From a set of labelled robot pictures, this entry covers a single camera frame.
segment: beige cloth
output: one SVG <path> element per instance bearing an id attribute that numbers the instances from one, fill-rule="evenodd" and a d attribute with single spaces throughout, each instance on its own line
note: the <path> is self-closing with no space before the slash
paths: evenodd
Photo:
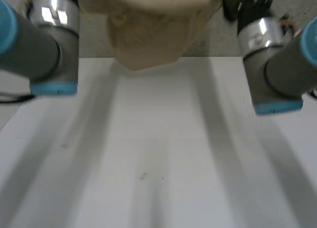
<path id="1" fill-rule="evenodd" d="M 221 0 L 79 0 L 90 13 L 107 14 L 117 60 L 130 70 L 176 61 L 220 7 Z"/>

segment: white surface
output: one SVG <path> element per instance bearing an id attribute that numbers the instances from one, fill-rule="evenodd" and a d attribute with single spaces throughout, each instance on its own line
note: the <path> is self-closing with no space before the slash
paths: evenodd
<path id="1" fill-rule="evenodd" d="M 240 58 L 81 59 L 0 132 L 0 227 L 316 228 L 316 109 L 256 117 Z"/>
<path id="2" fill-rule="evenodd" d="M 24 94 L 29 92 L 29 81 L 25 78 L 0 70 L 0 92 Z M 0 130 L 14 115 L 18 105 L 0 105 Z"/>

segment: cable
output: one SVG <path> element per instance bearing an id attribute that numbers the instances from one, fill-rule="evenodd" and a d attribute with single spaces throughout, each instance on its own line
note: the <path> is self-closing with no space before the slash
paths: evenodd
<path id="1" fill-rule="evenodd" d="M 10 98 L 10 100 L 0 100 L 0 104 L 24 103 L 36 98 L 36 96 L 32 94 L 17 95 L 12 93 L 3 93 L 3 92 L 0 92 L 0 97 Z"/>
<path id="2" fill-rule="evenodd" d="M 317 99 L 317 90 L 314 89 L 310 92 L 307 93 L 310 97 L 314 98 L 314 99 Z"/>

